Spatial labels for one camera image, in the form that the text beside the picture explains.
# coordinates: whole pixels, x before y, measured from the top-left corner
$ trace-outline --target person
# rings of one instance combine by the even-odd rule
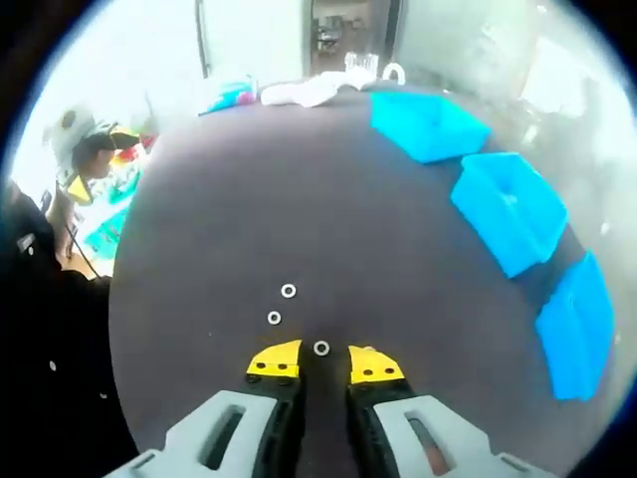
[[[63,259],[70,247],[74,204],[92,204],[104,194],[111,165],[139,143],[137,135],[116,122],[97,122],[85,105],[67,109],[46,132],[57,162],[56,191],[47,218],[56,230],[56,253]]]
[[[110,136],[113,128],[90,130],[65,142],[73,165],[68,177],[82,184],[105,177],[121,146]],[[137,450],[110,361],[110,280],[88,280],[58,260],[70,240],[73,211],[64,187],[58,183],[47,216],[13,182],[2,197],[2,427],[9,438],[3,465],[30,474],[100,477]]]

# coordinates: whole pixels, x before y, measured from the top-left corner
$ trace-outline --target blue plastic bin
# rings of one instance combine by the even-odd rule
[[[535,321],[553,395],[560,400],[593,396],[608,358],[613,311],[592,254],[569,268]]]
[[[374,93],[371,126],[419,162],[478,152],[491,129],[434,95]]]
[[[511,278],[550,259],[566,227],[557,194],[515,152],[472,154],[451,201]]]

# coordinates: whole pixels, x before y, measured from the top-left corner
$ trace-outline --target round table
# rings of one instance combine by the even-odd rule
[[[494,452],[564,474],[607,424],[607,387],[586,403],[552,398],[533,321],[581,247],[567,229],[550,262],[508,280],[449,201],[459,160],[419,164],[369,119],[369,96],[351,91],[315,109],[218,112],[160,139],[110,299],[137,445],[162,447],[179,419],[237,389],[264,347],[325,340],[329,356],[306,363],[298,476],[354,475],[348,345],[396,359],[417,393],[485,430]]]

